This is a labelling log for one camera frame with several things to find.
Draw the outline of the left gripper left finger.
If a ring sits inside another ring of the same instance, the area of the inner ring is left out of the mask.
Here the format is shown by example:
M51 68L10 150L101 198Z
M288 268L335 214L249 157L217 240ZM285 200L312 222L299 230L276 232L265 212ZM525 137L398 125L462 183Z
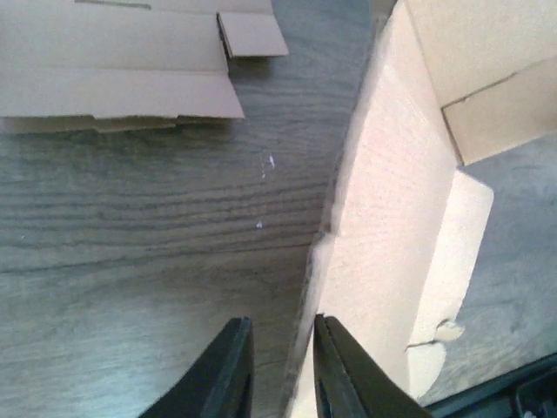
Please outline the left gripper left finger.
M250 417L253 380L252 321L232 318L182 378L141 416Z

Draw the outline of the cardboard box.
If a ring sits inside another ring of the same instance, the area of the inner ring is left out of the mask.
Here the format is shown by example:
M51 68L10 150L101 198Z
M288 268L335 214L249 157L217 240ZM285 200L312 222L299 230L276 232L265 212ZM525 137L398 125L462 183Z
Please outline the cardboard box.
M374 1L372 50L282 398L318 413L314 318L330 314L413 401L460 337L493 190L462 167L556 130L553 1Z

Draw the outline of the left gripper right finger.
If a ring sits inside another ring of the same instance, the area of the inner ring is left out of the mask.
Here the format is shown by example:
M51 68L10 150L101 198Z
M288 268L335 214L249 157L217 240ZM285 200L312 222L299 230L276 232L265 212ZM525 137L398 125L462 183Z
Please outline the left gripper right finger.
M313 375L319 417L431 415L391 381L333 316L318 314L315 317Z

